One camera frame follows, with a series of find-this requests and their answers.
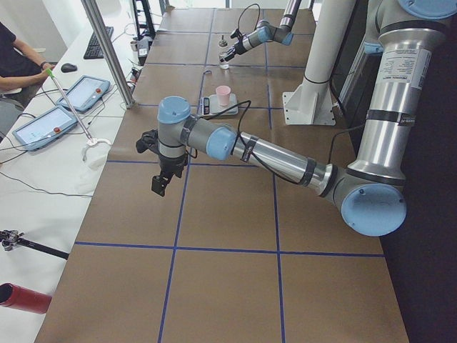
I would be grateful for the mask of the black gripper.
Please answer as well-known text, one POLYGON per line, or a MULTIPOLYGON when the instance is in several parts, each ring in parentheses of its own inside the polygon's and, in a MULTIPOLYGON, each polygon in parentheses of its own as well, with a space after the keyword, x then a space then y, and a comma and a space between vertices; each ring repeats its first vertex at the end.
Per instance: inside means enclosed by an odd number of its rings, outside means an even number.
POLYGON ((160 174, 153 176, 151 180, 151 190, 153 193, 164 197, 166 188, 173 177, 181 178, 184 168, 189 160, 188 154, 179 157, 168 157, 163 154, 159 155, 160 174))
POLYGON ((246 49, 242 41, 238 41, 233 45, 233 52, 227 52, 222 56, 223 61, 230 61, 234 55, 242 55, 246 53, 246 49))

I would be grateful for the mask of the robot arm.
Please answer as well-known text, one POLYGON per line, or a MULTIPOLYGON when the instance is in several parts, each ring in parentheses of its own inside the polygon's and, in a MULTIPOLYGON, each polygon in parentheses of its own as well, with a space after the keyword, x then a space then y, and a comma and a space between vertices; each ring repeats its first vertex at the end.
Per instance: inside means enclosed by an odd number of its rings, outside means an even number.
POLYGON ((238 18, 238 25, 232 31, 231 38, 237 42, 219 57, 220 62, 228 62, 236 55, 245 54, 247 51, 264 44, 266 42, 278 42, 289 46, 293 39, 292 28, 296 21, 296 16, 301 4, 301 0, 289 1, 284 10, 279 26, 273 26, 267 20, 258 20, 254 30, 250 34, 242 34, 239 28, 240 20, 245 8, 238 18))
POLYGON ((358 149, 330 90, 356 7, 356 1, 324 2, 298 86, 280 96, 277 108, 264 110, 269 133, 242 130, 253 114, 247 102, 235 116, 204 116, 180 96, 162 99, 156 128, 136 143, 157 158, 151 190, 163 196, 190 163, 254 166, 288 188, 294 209, 305 207, 321 219, 321 205, 329 204, 341 222, 369 237, 397 230, 407 216, 403 155, 432 53, 448 38, 456 3, 367 3, 356 51, 380 63, 366 82, 358 149))

